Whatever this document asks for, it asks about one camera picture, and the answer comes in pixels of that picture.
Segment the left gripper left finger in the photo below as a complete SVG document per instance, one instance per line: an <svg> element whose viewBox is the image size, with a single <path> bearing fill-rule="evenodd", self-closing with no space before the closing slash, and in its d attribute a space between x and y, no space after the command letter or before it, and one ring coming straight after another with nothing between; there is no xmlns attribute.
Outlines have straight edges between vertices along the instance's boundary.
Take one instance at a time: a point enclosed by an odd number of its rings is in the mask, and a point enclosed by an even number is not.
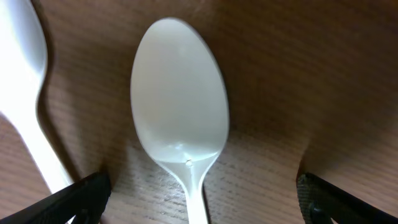
<svg viewBox="0 0 398 224"><path fill-rule="evenodd" d="M106 172L96 172L41 201L1 219L1 224L97 224L111 195Z"/></svg>

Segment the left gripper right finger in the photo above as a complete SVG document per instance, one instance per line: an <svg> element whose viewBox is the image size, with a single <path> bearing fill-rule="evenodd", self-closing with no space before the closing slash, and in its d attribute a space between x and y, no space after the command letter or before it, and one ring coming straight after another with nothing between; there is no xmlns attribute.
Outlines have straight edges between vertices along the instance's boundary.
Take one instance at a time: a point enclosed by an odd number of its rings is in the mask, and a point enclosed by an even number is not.
<svg viewBox="0 0 398 224"><path fill-rule="evenodd" d="M306 224L391 223L397 218L309 172L297 178L297 197Z"/></svg>

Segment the white plastic spoon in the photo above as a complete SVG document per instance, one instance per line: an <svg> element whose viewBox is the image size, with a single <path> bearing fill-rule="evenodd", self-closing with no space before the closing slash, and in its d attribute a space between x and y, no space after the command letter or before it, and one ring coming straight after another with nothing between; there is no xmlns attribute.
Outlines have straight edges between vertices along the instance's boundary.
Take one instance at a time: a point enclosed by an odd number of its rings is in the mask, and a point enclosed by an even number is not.
<svg viewBox="0 0 398 224"><path fill-rule="evenodd" d="M227 92L211 50L183 20L154 22L137 48L130 94L144 150L182 186L188 221L207 223L203 182L229 133Z"/></svg>
<svg viewBox="0 0 398 224"><path fill-rule="evenodd" d="M51 193L73 183L39 123L47 43L31 1L1 0L1 113L15 127Z"/></svg>

